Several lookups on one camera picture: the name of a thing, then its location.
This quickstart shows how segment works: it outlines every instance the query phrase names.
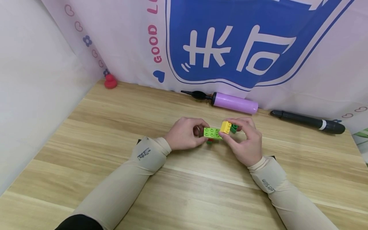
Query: green lego brick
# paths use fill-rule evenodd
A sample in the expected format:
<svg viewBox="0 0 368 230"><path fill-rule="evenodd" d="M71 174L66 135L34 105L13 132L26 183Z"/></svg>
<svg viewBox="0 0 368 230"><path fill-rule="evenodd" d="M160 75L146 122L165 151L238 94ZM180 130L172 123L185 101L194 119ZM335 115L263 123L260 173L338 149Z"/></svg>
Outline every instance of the green lego brick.
<svg viewBox="0 0 368 230"><path fill-rule="evenodd" d="M236 129L234 129L232 126L230 127L230 131L232 132L232 133L236 133Z"/></svg>
<svg viewBox="0 0 368 230"><path fill-rule="evenodd" d="M230 128L230 131L232 132L232 133L236 133L236 130L238 129L238 126L237 125L234 125L234 124L232 124L231 125L231 128Z"/></svg>
<svg viewBox="0 0 368 230"><path fill-rule="evenodd" d="M203 136L216 139L216 140L222 140L222 138L219 135L220 129L219 128L205 128L203 130Z"/></svg>

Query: beige arm sleeve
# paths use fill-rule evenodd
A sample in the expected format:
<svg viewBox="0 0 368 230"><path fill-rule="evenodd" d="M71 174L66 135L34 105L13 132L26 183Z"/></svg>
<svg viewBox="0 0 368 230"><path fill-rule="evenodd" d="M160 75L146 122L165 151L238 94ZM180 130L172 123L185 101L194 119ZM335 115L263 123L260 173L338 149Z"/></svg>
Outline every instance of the beige arm sleeve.
<svg viewBox="0 0 368 230"><path fill-rule="evenodd" d="M138 197L148 177L159 170L171 152L164 138L144 137L130 159L104 179L75 209L96 220L105 230L113 230Z"/></svg>
<svg viewBox="0 0 368 230"><path fill-rule="evenodd" d="M293 184L291 184L284 172L277 172L280 168L262 170L266 167L273 167L269 157L263 157L257 164L249 167L249 171L254 177L257 173L273 171L273 174L281 175L284 178L275 178L281 181L275 186L275 191L268 194L272 205L276 208L285 227L288 230L337 230L337 227L303 195Z"/></svg>

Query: blue heart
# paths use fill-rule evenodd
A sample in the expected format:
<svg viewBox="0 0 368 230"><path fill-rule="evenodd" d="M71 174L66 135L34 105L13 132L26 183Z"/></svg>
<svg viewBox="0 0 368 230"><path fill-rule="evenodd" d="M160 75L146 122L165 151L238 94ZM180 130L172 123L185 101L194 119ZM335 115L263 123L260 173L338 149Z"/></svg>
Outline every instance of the blue heart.
<svg viewBox="0 0 368 230"><path fill-rule="evenodd" d="M157 77L157 79L159 80L160 83L163 83L163 81L165 80L165 72L156 70L153 75L155 77Z"/></svg>

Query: white banner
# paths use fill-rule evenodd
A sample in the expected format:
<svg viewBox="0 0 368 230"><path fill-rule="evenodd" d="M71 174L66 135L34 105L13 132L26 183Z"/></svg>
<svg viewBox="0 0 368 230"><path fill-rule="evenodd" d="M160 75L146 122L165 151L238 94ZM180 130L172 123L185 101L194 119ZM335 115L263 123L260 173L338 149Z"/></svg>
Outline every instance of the white banner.
<svg viewBox="0 0 368 230"><path fill-rule="evenodd" d="M93 75L368 127L368 1L43 2Z"/></svg>

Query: lego brick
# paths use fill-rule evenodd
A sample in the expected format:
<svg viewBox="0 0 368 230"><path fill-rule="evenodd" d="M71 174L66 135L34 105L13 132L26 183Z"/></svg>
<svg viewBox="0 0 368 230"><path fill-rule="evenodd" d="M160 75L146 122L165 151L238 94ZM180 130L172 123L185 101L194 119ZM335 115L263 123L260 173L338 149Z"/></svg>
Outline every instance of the lego brick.
<svg viewBox="0 0 368 230"><path fill-rule="evenodd" d="M204 128L203 130L203 136L216 139L216 140L222 140L222 138L219 135L220 129L218 128Z"/></svg>
<svg viewBox="0 0 368 230"><path fill-rule="evenodd" d="M232 126L230 127L230 131L232 132L232 133L236 133L236 129L234 129Z"/></svg>
<svg viewBox="0 0 368 230"><path fill-rule="evenodd" d="M231 123L230 123L230 122L228 122L228 121L223 121L223 122L222 122L222 125L221 125L220 132L223 132L223 133L229 134L229 132L230 132L230 128L231 128Z"/></svg>

